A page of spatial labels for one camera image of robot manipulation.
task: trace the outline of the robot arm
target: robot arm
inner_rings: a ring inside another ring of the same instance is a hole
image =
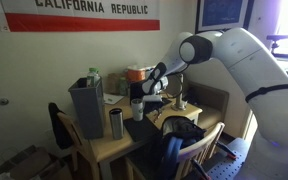
[[[288,179],[288,76],[267,48],[241,28],[225,33],[181,33],[143,91],[153,94],[157,82],[185,64],[220,60],[244,92],[258,130],[238,179]]]

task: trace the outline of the black backpack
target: black backpack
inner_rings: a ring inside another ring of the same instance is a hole
[[[155,179],[172,178],[176,173],[180,149],[203,139],[205,132],[205,129],[201,129],[185,116],[167,117],[150,148],[151,161],[158,168]]]

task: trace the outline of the paper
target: paper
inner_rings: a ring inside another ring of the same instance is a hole
[[[120,101],[124,96],[119,95],[112,95],[104,93],[104,102],[106,104],[116,104],[118,101]]]

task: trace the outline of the plastic bottle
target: plastic bottle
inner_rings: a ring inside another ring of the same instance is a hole
[[[95,87],[97,82],[100,80],[97,68],[89,68],[89,73],[87,74],[87,87]]]
[[[125,77],[121,77],[119,80],[119,91],[121,96],[127,96],[128,83]]]

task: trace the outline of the gray trash can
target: gray trash can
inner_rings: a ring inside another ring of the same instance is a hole
[[[68,91],[71,93],[84,138],[103,137],[105,114],[102,79],[95,87],[86,87],[86,78],[80,78]]]

